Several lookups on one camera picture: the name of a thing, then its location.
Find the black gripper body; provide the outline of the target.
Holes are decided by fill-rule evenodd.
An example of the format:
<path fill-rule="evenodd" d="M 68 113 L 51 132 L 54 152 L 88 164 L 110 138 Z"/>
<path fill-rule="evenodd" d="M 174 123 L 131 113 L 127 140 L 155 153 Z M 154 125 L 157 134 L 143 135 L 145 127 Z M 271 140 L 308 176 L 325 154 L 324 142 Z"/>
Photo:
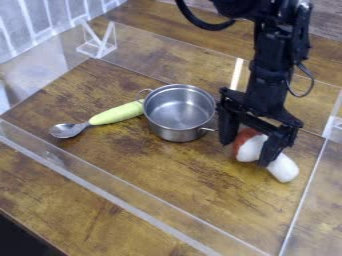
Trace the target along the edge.
<path fill-rule="evenodd" d="M 219 93 L 217 111 L 221 108 L 231 111 L 238 116 L 239 125 L 246 124 L 265 135 L 274 131 L 283 132 L 287 135 L 289 146 L 294 144 L 304 122 L 283 106 L 285 91 L 257 89 L 253 92 L 239 92 L 222 87 Z"/>

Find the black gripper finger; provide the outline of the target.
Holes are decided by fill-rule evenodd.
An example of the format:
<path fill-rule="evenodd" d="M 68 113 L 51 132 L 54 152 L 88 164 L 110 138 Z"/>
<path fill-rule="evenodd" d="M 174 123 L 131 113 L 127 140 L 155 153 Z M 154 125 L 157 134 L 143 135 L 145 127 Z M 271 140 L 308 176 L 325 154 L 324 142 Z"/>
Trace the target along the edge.
<path fill-rule="evenodd" d="M 289 146 L 287 135 L 281 131 L 274 131 L 267 134 L 267 139 L 263 143 L 258 165 L 267 167 L 277 159 L 282 150 Z"/>
<path fill-rule="evenodd" d="M 239 120 L 235 113 L 221 108 L 218 110 L 218 128 L 219 128 L 219 142 L 223 146 L 229 145 L 238 134 Z"/>

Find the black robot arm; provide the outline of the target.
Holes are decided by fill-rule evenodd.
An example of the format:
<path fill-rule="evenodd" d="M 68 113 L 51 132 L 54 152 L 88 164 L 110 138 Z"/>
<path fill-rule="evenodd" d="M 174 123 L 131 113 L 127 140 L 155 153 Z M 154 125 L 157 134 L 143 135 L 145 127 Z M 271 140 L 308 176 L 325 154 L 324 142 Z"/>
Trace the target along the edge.
<path fill-rule="evenodd" d="M 247 125 L 269 136 L 257 158 L 267 166 L 282 150 L 294 144 L 302 121 L 285 108 L 293 72 L 304 69 L 302 62 L 312 48 L 309 25 L 313 11 L 310 0 L 219 0 L 219 12 L 231 18 L 255 22 L 254 59 L 243 92 L 219 89 L 219 141 L 230 144 L 241 125 Z"/>

